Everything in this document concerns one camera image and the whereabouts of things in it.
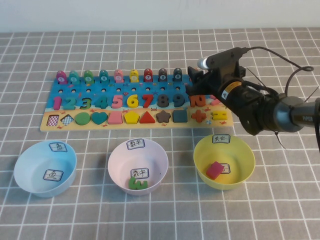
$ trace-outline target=checkered diamond piece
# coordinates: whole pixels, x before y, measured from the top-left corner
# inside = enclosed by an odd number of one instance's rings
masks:
[[[72,116],[67,115],[67,116],[65,116],[64,118],[61,119],[61,122],[63,123],[63,125],[67,126],[67,125],[69,125],[70,123],[72,123],[73,120],[74,120],[74,119],[73,119]]]
[[[46,125],[49,127],[57,126],[58,120],[59,120],[59,115],[50,115]]]

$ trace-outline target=checkered table surface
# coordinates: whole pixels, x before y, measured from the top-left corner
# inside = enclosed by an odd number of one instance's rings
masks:
[[[83,75],[100,69],[129,74],[146,68],[196,67],[197,60],[232,47],[264,46],[314,72],[299,72],[290,95],[302,99],[320,82],[320,28],[208,29],[0,33],[0,239],[3,240],[316,240],[320,239],[320,155],[312,128],[250,136],[234,126],[214,129],[140,129],[40,132],[58,70]],[[278,92],[294,68],[262,50],[246,54],[250,68]],[[257,82],[247,72],[246,80]],[[320,97],[318,90],[311,98]],[[209,134],[246,141],[256,158],[241,187],[214,190],[197,176],[193,149]],[[167,152],[160,187],[141,197],[110,179],[106,157],[132,138],[145,137]],[[38,198],[13,178],[18,156],[43,140],[62,140],[77,153],[76,179],[63,194]]]

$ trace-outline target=chinese character label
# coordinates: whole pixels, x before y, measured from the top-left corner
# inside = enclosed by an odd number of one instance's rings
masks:
[[[62,142],[53,142],[49,144],[52,152],[67,152],[67,147]]]
[[[131,169],[131,177],[135,177],[135,179],[147,179],[149,177],[149,169],[146,167]]]
[[[221,174],[229,174],[230,173],[230,165],[228,163],[220,163],[224,169]]]
[[[218,143],[228,144],[228,143],[230,143],[230,135],[229,134],[215,134],[212,137],[212,143],[213,144],[218,144]]]
[[[142,138],[130,140],[130,141],[126,142],[126,146],[127,146],[128,150],[144,148],[145,141]]]
[[[63,171],[48,169],[47,171],[45,171],[43,179],[46,181],[59,182],[63,174]]]

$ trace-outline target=green circle piece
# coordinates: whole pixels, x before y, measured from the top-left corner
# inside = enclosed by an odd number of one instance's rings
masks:
[[[76,124],[81,126],[88,124],[90,120],[91,120],[90,115],[87,112],[81,112],[75,116]]]

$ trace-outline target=number 7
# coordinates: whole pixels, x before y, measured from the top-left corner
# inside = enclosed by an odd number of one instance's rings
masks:
[[[154,99],[154,96],[152,94],[145,94],[142,96],[142,99],[145,100],[145,103],[143,105],[144,108],[149,107],[151,104],[152,100]]]

